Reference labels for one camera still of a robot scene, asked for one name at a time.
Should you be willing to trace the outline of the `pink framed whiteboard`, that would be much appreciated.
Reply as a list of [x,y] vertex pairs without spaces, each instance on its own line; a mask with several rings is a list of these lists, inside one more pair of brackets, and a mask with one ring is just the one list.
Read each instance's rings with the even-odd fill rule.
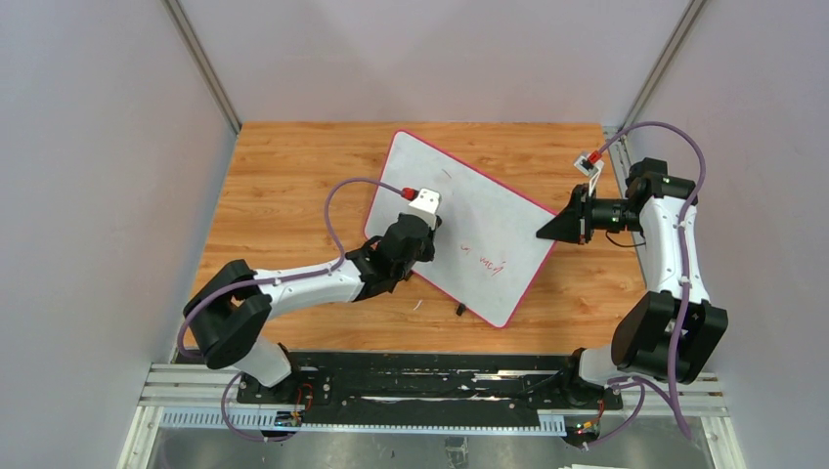
[[435,258],[414,273],[490,325],[506,326],[555,246],[536,236],[554,212],[406,131],[392,138],[379,179],[439,193]]

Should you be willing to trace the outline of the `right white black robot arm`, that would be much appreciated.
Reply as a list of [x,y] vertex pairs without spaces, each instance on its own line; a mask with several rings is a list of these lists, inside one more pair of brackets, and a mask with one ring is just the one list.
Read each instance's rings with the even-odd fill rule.
[[566,207],[536,236],[586,244],[598,231],[639,234],[646,291],[617,325],[609,345],[580,348],[553,379],[572,406],[597,402],[609,385],[629,376],[650,378],[675,391],[702,371],[727,326],[727,312],[712,304],[702,281],[694,227],[698,197],[693,181],[669,174],[665,161],[634,164],[622,198],[599,198],[592,183],[577,185]]

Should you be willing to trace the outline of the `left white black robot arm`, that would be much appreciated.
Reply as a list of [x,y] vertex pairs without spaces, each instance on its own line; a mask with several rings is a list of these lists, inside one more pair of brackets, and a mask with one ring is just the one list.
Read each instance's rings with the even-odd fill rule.
[[341,265],[267,271],[253,270],[242,259],[231,261],[185,306],[184,326],[196,347],[180,353],[210,369],[234,367],[263,386],[276,386],[293,372],[293,364],[285,347],[263,336],[267,321],[393,292],[411,277],[415,264],[433,261],[441,224],[441,219],[428,222],[402,213],[384,234],[347,252]]

